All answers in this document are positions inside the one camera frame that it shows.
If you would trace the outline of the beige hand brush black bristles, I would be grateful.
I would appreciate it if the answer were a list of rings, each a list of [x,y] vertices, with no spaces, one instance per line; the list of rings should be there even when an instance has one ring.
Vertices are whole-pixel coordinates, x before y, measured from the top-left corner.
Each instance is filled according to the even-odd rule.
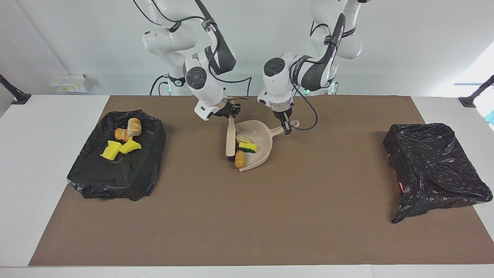
[[[225,155],[227,157],[234,157],[236,155],[236,127],[235,118],[232,115],[228,117]]]

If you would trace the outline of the beige plastic dustpan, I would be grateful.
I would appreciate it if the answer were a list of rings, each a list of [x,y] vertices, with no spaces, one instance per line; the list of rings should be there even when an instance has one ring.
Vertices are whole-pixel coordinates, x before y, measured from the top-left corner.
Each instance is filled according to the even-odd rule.
[[[252,143],[258,147],[257,153],[245,153],[246,165],[240,168],[240,172],[254,169],[264,163],[270,155],[273,147],[273,137],[284,134],[282,125],[270,129],[263,122],[249,120],[235,124],[237,134],[244,135],[252,140]]]

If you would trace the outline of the yellow sponge piece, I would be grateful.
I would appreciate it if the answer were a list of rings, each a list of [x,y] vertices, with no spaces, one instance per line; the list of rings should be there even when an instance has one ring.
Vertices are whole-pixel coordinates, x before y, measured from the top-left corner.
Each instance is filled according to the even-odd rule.
[[[107,141],[107,146],[104,151],[100,154],[101,157],[106,160],[113,161],[120,152],[122,144],[118,141]]]
[[[141,148],[141,144],[139,144],[137,141],[129,140],[125,144],[121,145],[118,151],[122,154],[128,154],[130,152],[133,152],[134,150],[140,150]]]

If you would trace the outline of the black bag covered bin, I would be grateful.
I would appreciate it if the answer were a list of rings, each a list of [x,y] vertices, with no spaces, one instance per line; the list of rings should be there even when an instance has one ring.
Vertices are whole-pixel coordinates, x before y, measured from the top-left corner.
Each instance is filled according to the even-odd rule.
[[[115,140],[115,130],[125,128],[130,118],[141,121],[142,133],[136,138],[141,149],[105,159],[102,154],[108,141]],[[165,142],[166,131],[158,118],[141,110],[109,112],[83,145],[68,173],[68,183],[84,198],[138,201],[149,196],[158,182]]]

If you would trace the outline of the black bag over pink bin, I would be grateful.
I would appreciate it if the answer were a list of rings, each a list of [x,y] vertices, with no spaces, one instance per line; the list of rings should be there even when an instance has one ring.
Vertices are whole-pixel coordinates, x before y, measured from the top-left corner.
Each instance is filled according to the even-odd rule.
[[[401,188],[393,224],[434,209],[467,207],[494,199],[446,124],[393,124],[383,145]]]

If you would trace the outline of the large brown table mat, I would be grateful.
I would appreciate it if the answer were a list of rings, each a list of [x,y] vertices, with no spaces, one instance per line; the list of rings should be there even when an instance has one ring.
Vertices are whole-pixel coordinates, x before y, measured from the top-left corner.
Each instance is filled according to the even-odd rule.
[[[194,97],[112,96],[103,114],[143,110],[166,144],[149,197],[84,199],[67,186],[30,266],[493,264],[473,207],[397,224],[401,188],[382,142],[392,124],[422,123],[410,97],[312,97],[318,125],[273,140],[239,172],[224,119],[199,119]]]

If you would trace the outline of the white wall outlet box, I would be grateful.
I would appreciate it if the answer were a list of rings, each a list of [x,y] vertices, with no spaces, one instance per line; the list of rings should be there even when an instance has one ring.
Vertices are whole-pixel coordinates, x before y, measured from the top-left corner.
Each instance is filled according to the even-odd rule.
[[[88,93],[92,85],[86,74],[52,75],[51,88],[56,93]]]

